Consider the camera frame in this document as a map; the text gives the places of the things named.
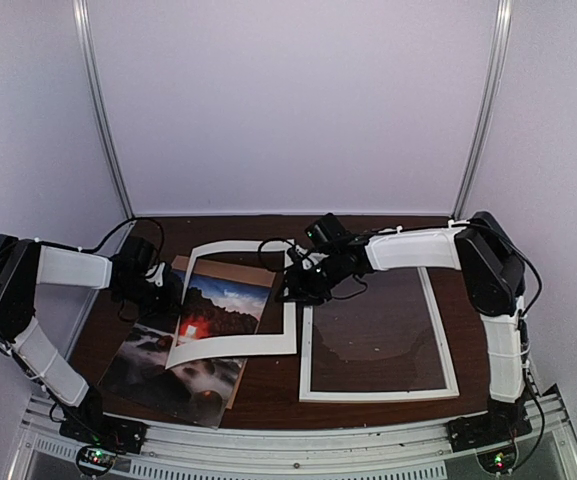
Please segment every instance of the metal corner post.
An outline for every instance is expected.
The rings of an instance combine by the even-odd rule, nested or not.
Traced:
[[[88,74],[88,83],[90,86],[90,94],[92,95],[93,106],[95,110],[95,118],[97,120],[97,128],[101,138],[101,144],[106,157],[106,163],[110,170],[115,192],[119,198],[121,208],[126,218],[134,216],[130,198],[124,178],[121,174],[119,161],[117,159],[117,152],[115,144],[110,132],[110,124],[108,123],[108,115],[104,105],[103,95],[101,93],[101,83],[99,81],[99,72],[97,70],[97,62],[95,59],[95,49],[92,41],[92,33],[90,31],[90,21],[88,18],[88,1],[87,0],[73,0],[75,10],[75,23],[77,25],[77,33],[79,35],[79,42],[81,43],[81,50],[84,55],[84,62],[86,64],[86,72]]]
[[[486,136],[490,128],[492,110],[499,90],[499,82],[506,60],[506,50],[508,48],[508,38],[510,37],[510,21],[512,16],[513,0],[499,0],[497,7],[497,21],[492,38],[490,49],[490,60],[488,62],[488,75],[484,86],[484,94],[479,109],[479,117],[475,127],[475,135],[468,154],[468,163],[461,181],[459,194],[453,208],[452,217],[462,218],[466,207],[466,201],[470,195],[472,184],[477,173],[477,167],[484,150]]]

